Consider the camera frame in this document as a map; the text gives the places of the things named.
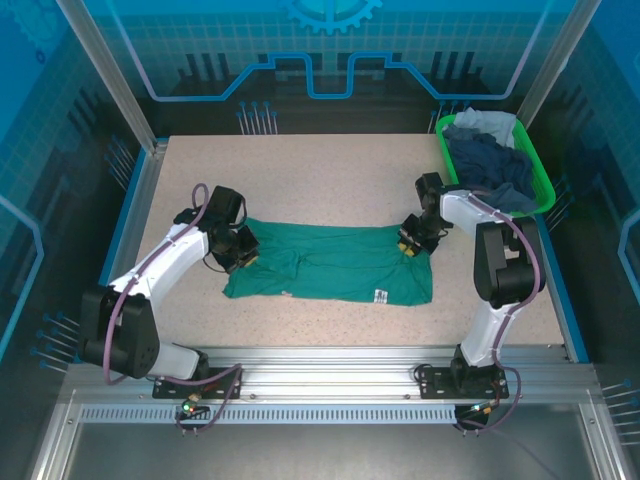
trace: gear logo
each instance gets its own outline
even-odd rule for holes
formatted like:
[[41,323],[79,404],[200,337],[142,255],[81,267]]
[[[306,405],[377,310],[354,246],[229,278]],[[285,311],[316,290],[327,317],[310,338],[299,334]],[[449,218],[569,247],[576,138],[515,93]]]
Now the gear logo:
[[362,19],[373,18],[372,10],[381,7],[382,0],[281,0],[281,5],[302,28],[332,35],[336,30],[347,33],[349,27],[359,28]]
[[0,14],[10,14],[38,51],[46,49],[58,31],[54,0],[0,0]]

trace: green cloth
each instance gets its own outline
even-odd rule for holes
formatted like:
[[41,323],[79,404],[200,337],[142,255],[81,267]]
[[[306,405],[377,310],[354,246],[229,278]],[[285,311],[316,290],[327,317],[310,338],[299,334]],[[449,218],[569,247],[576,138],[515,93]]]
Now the green cloth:
[[224,289],[230,298],[300,298],[420,305],[432,298],[426,252],[405,255],[399,225],[321,227],[247,219],[260,242],[258,259],[236,270]]

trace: clothing label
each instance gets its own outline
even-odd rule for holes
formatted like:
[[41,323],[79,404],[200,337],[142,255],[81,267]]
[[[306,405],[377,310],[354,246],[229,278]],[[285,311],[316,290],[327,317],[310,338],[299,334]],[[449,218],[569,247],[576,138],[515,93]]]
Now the clothing label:
[[386,290],[376,290],[373,294],[373,303],[387,303],[389,292]]

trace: speckled beige tabletop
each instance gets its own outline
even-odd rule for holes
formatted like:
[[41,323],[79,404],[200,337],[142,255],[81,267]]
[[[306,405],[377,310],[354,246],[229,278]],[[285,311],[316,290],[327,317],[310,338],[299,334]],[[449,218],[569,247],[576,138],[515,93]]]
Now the speckled beige tabletop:
[[[139,258],[191,206],[198,182],[241,192],[259,220],[384,226],[419,213],[414,182],[430,171],[448,179],[435,135],[171,137]],[[231,300],[222,294],[227,275],[198,263],[169,292],[156,321],[161,337],[190,346],[453,345],[469,331],[479,302],[472,239],[453,229],[431,265],[432,303],[399,307],[284,296]],[[507,339],[562,341],[546,289]]]

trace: green basket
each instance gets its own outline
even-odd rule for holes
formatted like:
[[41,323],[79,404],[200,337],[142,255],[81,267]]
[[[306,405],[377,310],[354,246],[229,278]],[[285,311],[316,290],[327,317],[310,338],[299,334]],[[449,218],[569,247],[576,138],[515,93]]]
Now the green basket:
[[[449,148],[447,148],[447,142],[442,135],[442,128],[445,125],[453,123],[455,118],[455,115],[447,115],[446,117],[442,117],[436,124],[436,135],[438,135],[438,138],[440,139],[444,161],[447,164],[447,169],[449,170],[449,174],[451,175],[451,182],[454,184],[459,183],[458,175],[456,174],[456,169],[453,166],[453,161],[451,160],[451,155],[449,154]],[[531,139],[529,138],[529,135],[527,135],[527,131],[524,129],[524,125],[522,125],[522,122],[520,122],[520,120],[516,120],[516,126],[513,129],[513,138],[515,140],[516,150],[526,152],[527,155],[529,155],[529,157],[531,158],[531,162],[533,163],[533,191],[536,193],[536,203],[538,204],[538,209],[534,210],[529,215],[535,213],[544,213],[548,211],[556,202],[556,192],[553,189],[553,185],[551,185],[551,181],[547,176],[547,172],[542,166],[540,157],[538,157],[536,149],[533,148]],[[525,216],[525,214],[522,212],[511,212],[511,215],[514,217]]]

